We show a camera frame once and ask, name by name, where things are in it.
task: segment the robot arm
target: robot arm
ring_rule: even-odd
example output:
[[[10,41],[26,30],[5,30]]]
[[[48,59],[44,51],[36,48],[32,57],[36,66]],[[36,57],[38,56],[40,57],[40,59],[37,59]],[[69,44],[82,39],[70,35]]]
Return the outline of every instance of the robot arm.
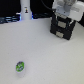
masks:
[[[58,9],[59,11],[56,11],[57,13],[65,15],[73,20],[80,21],[84,12],[84,3],[74,0],[70,3],[68,0],[54,0],[52,8]]]
[[[84,12],[84,3],[76,0],[54,0],[55,10],[50,32],[69,40],[76,21],[80,21]]]

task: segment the white table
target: white table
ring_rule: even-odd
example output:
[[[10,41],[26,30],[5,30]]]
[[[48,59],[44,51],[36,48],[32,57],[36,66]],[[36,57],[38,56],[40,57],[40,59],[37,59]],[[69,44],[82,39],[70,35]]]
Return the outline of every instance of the white table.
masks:
[[[0,24],[0,84],[84,84],[84,28],[71,40],[50,33],[50,19]],[[26,75],[15,72],[18,61]]]

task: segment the green object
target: green object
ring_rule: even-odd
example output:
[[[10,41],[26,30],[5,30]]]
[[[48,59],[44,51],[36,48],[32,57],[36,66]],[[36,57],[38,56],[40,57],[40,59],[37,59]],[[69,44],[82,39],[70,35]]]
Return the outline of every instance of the green object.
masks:
[[[24,69],[24,62],[18,62],[16,65],[16,71],[21,72]]]

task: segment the cable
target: cable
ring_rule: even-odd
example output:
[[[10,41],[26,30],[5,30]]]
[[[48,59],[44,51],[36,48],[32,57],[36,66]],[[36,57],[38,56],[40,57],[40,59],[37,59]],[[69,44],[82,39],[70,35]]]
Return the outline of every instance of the cable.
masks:
[[[49,9],[49,10],[53,11],[53,9],[52,9],[52,8],[49,8],[48,6],[46,6],[46,5],[44,4],[43,0],[41,0],[41,2],[42,2],[42,4],[44,5],[44,7],[45,7],[45,8],[47,8],[47,9]]]

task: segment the black background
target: black background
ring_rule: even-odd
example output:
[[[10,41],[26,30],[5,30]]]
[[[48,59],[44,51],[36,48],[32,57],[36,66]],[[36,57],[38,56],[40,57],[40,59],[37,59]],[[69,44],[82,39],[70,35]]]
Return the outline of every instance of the black background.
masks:
[[[44,3],[52,8],[52,4],[54,0],[43,0]],[[30,0],[31,11],[33,14],[41,14],[41,13],[50,13],[51,11],[46,9],[40,0]],[[16,12],[21,11],[20,0],[0,0],[0,17],[13,16]],[[84,26],[84,16],[82,20],[79,22]]]

